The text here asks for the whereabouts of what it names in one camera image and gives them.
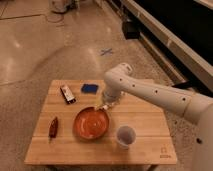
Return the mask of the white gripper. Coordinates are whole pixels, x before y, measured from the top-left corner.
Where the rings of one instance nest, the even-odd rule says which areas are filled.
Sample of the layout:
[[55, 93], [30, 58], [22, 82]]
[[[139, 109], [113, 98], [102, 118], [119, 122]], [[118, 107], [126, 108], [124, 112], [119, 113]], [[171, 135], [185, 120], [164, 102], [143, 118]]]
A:
[[116, 104], [119, 103], [122, 93], [110, 94], [107, 91], [103, 91], [95, 101], [94, 109], [95, 110], [108, 110], [113, 108]]

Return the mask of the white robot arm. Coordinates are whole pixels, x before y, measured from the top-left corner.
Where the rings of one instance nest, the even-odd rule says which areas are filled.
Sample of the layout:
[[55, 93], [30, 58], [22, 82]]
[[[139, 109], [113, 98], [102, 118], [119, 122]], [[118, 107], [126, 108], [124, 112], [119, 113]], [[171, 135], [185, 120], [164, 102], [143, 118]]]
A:
[[120, 63], [105, 72], [102, 103], [114, 103], [129, 93], [197, 125], [191, 171], [213, 171], [213, 98], [179, 88], [133, 78], [132, 67]]

